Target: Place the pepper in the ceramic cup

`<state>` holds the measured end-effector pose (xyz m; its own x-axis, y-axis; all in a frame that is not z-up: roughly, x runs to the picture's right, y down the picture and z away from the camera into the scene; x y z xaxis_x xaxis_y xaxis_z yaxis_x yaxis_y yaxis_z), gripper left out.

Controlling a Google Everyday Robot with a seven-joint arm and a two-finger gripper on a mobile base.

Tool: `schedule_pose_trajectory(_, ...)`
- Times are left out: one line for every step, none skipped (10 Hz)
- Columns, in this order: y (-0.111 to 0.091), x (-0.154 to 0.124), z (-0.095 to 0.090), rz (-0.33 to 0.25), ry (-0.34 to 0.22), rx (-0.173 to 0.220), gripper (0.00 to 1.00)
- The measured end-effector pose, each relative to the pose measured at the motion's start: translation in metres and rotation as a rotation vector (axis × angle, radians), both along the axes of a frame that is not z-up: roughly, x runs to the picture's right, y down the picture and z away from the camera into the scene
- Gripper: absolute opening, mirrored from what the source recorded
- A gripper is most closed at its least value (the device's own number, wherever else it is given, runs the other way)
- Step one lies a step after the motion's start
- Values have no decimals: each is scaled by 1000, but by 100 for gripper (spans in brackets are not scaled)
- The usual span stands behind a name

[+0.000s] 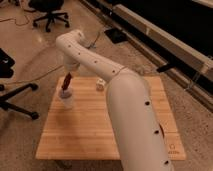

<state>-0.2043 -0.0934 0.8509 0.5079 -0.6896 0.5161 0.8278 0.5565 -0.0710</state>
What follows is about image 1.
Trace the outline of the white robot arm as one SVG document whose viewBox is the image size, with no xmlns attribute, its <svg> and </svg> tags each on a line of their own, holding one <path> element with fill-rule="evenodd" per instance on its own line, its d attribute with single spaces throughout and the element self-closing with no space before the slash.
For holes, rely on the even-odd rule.
<svg viewBox="0 0 213 171">
<path fill-rule="evenodd" d="M 78 29 L 56 38 L 66 66 L 77 62 L 108 83 L 107 111 L 124 171 L 175 171 L 169 158 L 148 82 L 131 69 L 84 46 Z"/>
</svg>

